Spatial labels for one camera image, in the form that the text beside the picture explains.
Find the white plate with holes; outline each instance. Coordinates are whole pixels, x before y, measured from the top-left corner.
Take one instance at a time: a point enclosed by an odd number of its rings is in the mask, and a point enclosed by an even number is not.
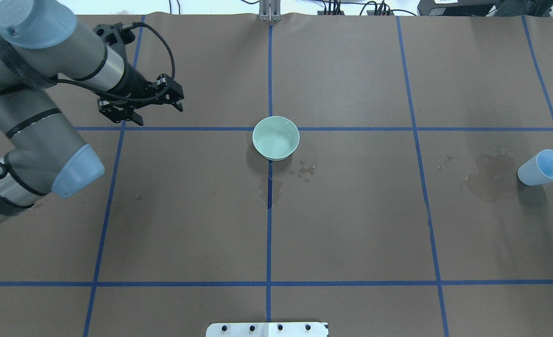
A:
[[[215,323],[206,329],[206,337],[328,337],[328,323]]]

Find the cup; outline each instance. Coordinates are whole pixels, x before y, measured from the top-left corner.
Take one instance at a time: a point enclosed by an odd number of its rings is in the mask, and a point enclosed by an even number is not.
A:
[[[262,119],[251,136],[255,149],[272,161],[287,158],[299,144],[299,130],[285,117],[272,116]]]
[[[553,150],[543,150],[518,168],[525,185],[537,186],[553,181]]]

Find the light green bowl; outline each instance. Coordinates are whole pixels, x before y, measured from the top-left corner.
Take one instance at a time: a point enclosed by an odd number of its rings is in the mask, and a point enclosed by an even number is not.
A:
[[[299,144],[299,130],[285,117],[272,116],[262,119],[254,128],[255,149],[268,160],[287,158]]]

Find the blue cap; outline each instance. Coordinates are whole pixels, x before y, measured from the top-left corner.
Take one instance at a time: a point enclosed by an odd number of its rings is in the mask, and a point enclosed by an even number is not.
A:
[[[77,18],[56,0],[1,0],[0,35],[18,47],[43,49],[71,36]]]
[[[62,168],[54,183],[52,192],[61,198],[68,198],[88,186],[104,174],[104,165],[89,144],[85,144]]]

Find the white bracket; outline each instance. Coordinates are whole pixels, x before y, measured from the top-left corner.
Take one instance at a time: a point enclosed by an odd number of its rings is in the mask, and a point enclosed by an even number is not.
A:
[[[258,19],[266,22],[281,21],[281,0],[260,0]]]
[[[206,337],[328,337],[328,323],[215,323],[206,329]]]

